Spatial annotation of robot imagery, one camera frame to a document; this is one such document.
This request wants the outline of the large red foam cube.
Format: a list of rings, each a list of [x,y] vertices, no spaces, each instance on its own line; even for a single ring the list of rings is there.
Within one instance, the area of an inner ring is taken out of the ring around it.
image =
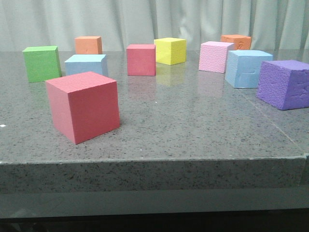
[[[120,126],[117,82],[95,72],[45,82],[54,127],[79,144]]]

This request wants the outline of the light blue cube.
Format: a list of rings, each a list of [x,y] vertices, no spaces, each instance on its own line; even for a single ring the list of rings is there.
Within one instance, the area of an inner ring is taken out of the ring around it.
[[[260,50],[229,51],[225,80],[234,88],[257,88],[262,62],[272,60],[272,54]]]
[[[105,54],[87,54],[73,55],[65,61],[66,75],[72,75],[84,72],[95,72],[109,77],[107,66],[107,55]]]

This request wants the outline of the green foam cube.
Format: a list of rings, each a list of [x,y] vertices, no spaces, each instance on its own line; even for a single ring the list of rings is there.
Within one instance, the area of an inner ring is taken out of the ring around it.
[[[23,50],[23,56],[30,83],[62,76],[56,45],[27,47]]]

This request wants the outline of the purple foam cube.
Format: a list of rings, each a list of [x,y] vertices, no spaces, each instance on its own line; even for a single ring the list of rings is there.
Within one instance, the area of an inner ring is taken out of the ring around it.
[[[263,61],[257,98],[279,110],[309,106],[309,65],[297,60]]]

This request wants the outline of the orange foam cube left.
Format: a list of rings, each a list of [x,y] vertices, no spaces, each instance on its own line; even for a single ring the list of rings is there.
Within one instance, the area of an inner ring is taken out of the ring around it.
[[[80,36],[74,39],[76,54],[102,54],[100,36]]]

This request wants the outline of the orange foam cube right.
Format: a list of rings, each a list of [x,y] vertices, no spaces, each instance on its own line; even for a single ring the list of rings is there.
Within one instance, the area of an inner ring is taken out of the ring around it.
[[[252,38],[251,36],[231,34],[231,35],[221,35],[220,41],[233,43],[235,50],[250,50]]]

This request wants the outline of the pink foam cube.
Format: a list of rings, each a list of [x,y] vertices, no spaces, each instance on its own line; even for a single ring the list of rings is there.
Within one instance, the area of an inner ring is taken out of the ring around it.
[[[200,46],[200,71],[225,73],[228,51],[234,50],[233,43],[208,41]]]

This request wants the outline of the yellow foam cube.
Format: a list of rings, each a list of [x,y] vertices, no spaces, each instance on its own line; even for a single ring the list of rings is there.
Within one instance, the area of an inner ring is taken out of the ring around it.
[[[156,62],[175,65],[186,62],[186,39],[154,39],[156,45]]]

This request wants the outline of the grey-green curtain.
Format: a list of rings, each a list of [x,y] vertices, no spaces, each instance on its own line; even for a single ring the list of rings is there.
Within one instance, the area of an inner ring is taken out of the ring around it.
[[[105,51],[154,39],[187,40],[189,50],[224,34],[252,38],[261,50],[308,49],[306,0],[3,0],[0,49],[57,45],[73,51],[74,39],[101,36]]]

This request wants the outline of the orange foam cube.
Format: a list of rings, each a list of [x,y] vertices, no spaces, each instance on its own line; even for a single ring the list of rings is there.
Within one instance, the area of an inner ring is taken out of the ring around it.
[[[250,50],[252,38],[251,36],[231,34],[231,35],[221,35],[220,41],[233,43],[235,50]]]
[[[102,54],[100,36],[80,36],[74,39],[76,54]]]

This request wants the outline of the small red foam cube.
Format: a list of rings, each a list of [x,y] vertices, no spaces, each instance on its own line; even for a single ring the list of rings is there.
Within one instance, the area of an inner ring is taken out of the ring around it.
[[[156,45],[130,44],[126,48],[127,74],[130,76],[156,75]]]

